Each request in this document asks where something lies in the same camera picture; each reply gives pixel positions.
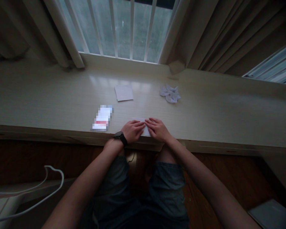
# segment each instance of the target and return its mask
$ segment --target fingers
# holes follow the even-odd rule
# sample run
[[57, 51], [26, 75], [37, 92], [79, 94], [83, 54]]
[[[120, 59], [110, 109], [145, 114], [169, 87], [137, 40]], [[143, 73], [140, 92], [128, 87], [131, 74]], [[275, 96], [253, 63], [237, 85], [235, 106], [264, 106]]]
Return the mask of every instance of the fingers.
[[144, 129], [144, 127], [145, 127], [145, 125], [144, 125], [144, 123], [143, 123], [143, 125], [142, 125], [142, 126], [135, 127], [135, 129], [138, 131], [138, 130], [142, 130], [142, 129]]
[[139, 131], [137, 134], [136, 134], [136, 137], [140, 137], [142, 134], [143, 134], [144, 130], [141, 130]]
[[145, 119], [145, 123], [149, 123], [149, 124], [151, 124], [151, 125], [156, 125], [153, 121], [150, 121], [150, 120], [148, 120], [148, 119]]
[[138, 127], [138, 126], [142, 126], [144, 124], [145, 124], [145, 122], [137, 122], [133, 126]]
[[155, 130], [155, 127], [156, 127], [155, 125], [151, 125], [149, 123], [146, 123], [146, 125], [147, 125], [148, 128], [150, 128], [152, 130]]
[[160, 119], [155, 119], [155, 118], [149, 118], [149, 119], [154, 121], [155, 123], [161, 123], [162, 122]]
[[152, 129], [148, 128], [148, 131], [153, 138], [156, 137], [156, 133]]
[[137, 122], [140, 122], [140, 121], [138, 121], [138, 120], [132, 120], [132, 121], [130, 121], [129, 123], [130, 123], [130, 124], [134, 124], [134, 123], [137, 123]]

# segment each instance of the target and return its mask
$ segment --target card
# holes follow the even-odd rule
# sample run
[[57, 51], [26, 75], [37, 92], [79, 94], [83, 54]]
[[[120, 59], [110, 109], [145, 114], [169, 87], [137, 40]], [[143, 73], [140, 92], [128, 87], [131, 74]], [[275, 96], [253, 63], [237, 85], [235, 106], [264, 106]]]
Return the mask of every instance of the card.
[[114, 88], [118, 101], [133, 99], [133, 88], [131, 85], [115, 86]]

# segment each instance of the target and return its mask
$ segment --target white desk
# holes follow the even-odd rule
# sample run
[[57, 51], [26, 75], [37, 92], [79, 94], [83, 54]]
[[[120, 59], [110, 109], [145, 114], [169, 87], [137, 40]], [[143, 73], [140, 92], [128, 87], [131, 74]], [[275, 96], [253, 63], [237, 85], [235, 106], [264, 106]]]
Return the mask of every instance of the white desk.
[[[111, 134], [133, 117], [155, 117], [177, 139], [286, 148], [286, 85], [190, 69], [171, 80], [167, 66], [83, 56], [86, 69], [71, 72], [33, 59], [0, 62], [0, 125], [90, 137], [100, 105], [113, 105]], [[178, 103], [159, 95], [164, 84], [179, 86]], [[132, 85], [134, 100], [118, 102], [116, 85]]]

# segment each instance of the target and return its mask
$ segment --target white cable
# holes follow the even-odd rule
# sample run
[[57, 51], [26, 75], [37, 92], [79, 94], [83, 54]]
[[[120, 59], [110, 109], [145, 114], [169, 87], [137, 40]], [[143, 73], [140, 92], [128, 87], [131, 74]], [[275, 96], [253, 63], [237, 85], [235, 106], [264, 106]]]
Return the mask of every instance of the white cable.
[[22, 192], [26, 192], [26, 191], [30, 191], [34, 188], [37, 188], [39, 187], [40, 185], [42, 185], [48, 178], [48, 167], [49, 165], [45, 165], [44, 168], [45, 168], [45, 179], [43, 180], [43, 182], [41, 182], [39, 185], [35, 186], [35, 187], [32, 187], [32, 188], [29, 188], [29, 189], [26, 189], [26, 190], [22, 190], [22, 191], [18, 191], [18, 192], [0, 192], [0, 194], [18, 194], [18, 193], [22, 193]]
[[23, 214], [25, 214], [25, 213], [27, 213], [27, 212], [29, 212], [30, 210], [32, 210], [33, 208], [35, 208], [35, 207], [37, 207], [38, 205], [40, 205], [42, 202], [44, 202], [45, 200], [47, 200], [48, 198], [50, 198], [51, 196], [53, 196], [56, 192], [58, 192], [58, 190], [60, 190], [60, 188], [63, 186], [63, 183], [64, 183], [64, 173], [61, 171], [61, 170], [58, 170], [58, 169], [55, 169], [55, 168], [53, 168], [52, 166], [50, 166], [50, 165], [45, 165], [44, 166], [45, 168], [50, 168], [50, 169], [52, 169], [53, 171], [57, 171], [57, 172], [60, 172], [60, 174], [61, 174], [61, 183], [60, 183], [60, 186], [59, 186], [59, 188], [58, 189], [56, 189], [54, 192], [52, 192], [50, 195], [48, 195], [47, 197], [45, 197], [43, 200], [41, 200], [41, 201], [39, 201], [37, 204], [35, 204], [35, 205], [33, 205], [33, 206], [31, 206], [30, 208], [28, 208], [27, 210], [24, 210], [23, 212], [19, 212], [19, 213], [17, 213], [17, 214], [14, 214], [14, 215], [10, 215], [10, 216], [7, 216], [7, 217], [3, 217], [3, 218], [0, 218], [0, 222], [1, 221], [4, 221], [4, 220], [7, 220], [7, 219], [11, 219], [11, 218], [15, 218], [15, 217], [18, 217], [18, 216], [21, 216], [21, 215], [23, 215]]

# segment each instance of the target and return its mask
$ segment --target hand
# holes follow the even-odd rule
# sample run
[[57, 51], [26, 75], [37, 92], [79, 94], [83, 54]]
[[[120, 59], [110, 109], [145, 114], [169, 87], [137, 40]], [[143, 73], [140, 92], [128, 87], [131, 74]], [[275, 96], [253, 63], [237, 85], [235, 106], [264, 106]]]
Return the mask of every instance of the hand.
[[145, 119], [150, 135], [160, 142], [166, 143], [172, 136], [160, 119]]
[[132, 120], [126, 123], [121, 129], [121, 131], [123, 132], [127, 140], [127, 143], [131, 144], [133, 142], [138, 141], [139, 137], [143, 133], [144, 127], [145, 127], [144, 122]]

